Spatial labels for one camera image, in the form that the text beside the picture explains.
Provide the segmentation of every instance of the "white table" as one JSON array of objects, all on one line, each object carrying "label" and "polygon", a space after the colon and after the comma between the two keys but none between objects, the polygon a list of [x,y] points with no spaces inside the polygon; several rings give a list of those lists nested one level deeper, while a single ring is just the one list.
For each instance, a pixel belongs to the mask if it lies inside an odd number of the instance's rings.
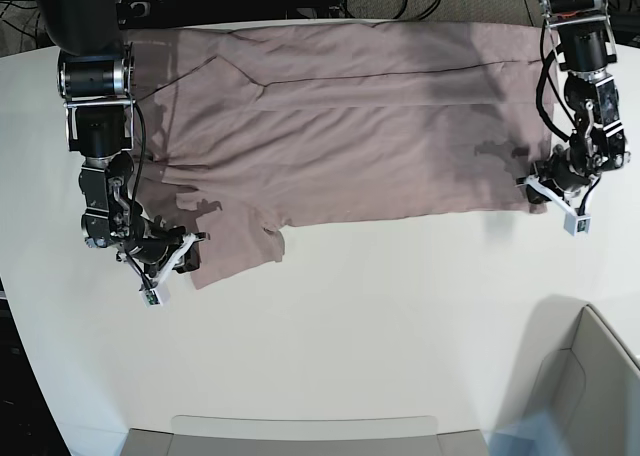
[{"label": "white table", "polygon": [[[170,306],[148,309],[114,251],[84,245],[57,55],[0,59],[0,275],[76,454],[112,456],[175,415],[505,427],[584,301],[640,292],[636,160],[606,175],[588,237],[556,208],[285,229],[283,263],[197,292],[174,275]],[[620,48],[612,68],[636,145],[639,56]]]}]

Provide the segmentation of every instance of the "white tabletop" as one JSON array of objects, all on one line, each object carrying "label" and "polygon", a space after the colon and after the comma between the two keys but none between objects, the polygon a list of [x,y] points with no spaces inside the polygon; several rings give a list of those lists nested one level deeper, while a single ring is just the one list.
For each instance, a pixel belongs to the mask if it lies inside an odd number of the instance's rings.
[{"label": "white tabletop", "polygon": [[[282,263],[201,291],[174,275],[170,305],[146,308],[115,252],[84,245],[57,55],[0,59],[0,275],[77,454],[117,454],[128,428],[176,415],[505,427],[584,301],[640,292],[637,160],[604,178],[586,237],[555,208],[286,228]],[[611,68],[632,144],[639,55]]]}]

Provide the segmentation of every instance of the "gray floor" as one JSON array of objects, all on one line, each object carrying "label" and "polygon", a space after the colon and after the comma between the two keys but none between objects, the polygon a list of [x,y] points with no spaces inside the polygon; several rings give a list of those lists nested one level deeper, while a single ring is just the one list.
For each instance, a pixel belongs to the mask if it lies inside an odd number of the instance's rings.
[{"label": "gray floor", "polygon": [[[433,0],[409,0],[405,17],[410,18],[428,7]],[[17,2],[21,6],[32,7],[33,2]],[[391,18],[398,11],[401,0],[349,0],[350,12],[360,18]],[[4,11],[0,3],[0,13]],[[37,10],[21,10],[8,7],[2,19],[13,23],[31,35],[35,32]],[[430,21],[482,21],[508,24],[540,24],[536,0],[442,0]],[[42,21],[39,31],[43,31]],[[7,56],[35,48],[32,37],[20,34],[7,24],[0,25],[0,56]]]}]

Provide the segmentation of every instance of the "floor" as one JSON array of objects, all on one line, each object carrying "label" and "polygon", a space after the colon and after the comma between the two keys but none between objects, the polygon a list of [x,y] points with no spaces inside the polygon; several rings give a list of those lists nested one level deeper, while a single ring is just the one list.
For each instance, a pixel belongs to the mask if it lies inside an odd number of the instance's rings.
[{"label": "floor", "polygon": [[[411,18],[428,7],[433,0],[408,0],[404,18]],[[30,51],[36,48],[36,25],[38,32],[44,31],[44,22],[33,1],[14,1],[0,9],[0,57]],[[401,0],[349,0],[349,11],[359,18],[392,18],[398,11]],[[536,0],[442,0],[431,21],[482,21],[530,25],[539,24]]]}]

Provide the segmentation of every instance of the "pink cloth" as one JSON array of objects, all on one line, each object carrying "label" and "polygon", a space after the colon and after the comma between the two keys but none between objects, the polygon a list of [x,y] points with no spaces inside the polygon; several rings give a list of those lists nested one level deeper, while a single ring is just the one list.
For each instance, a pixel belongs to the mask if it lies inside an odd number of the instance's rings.
[{"label": "pink cloth", "polygon": [[130,32],[153,159],[140,201],[210,233],[197,288],[280,261],[285,225],[528,211],[515,180],[550,149],[539,35],[475,23]]}]

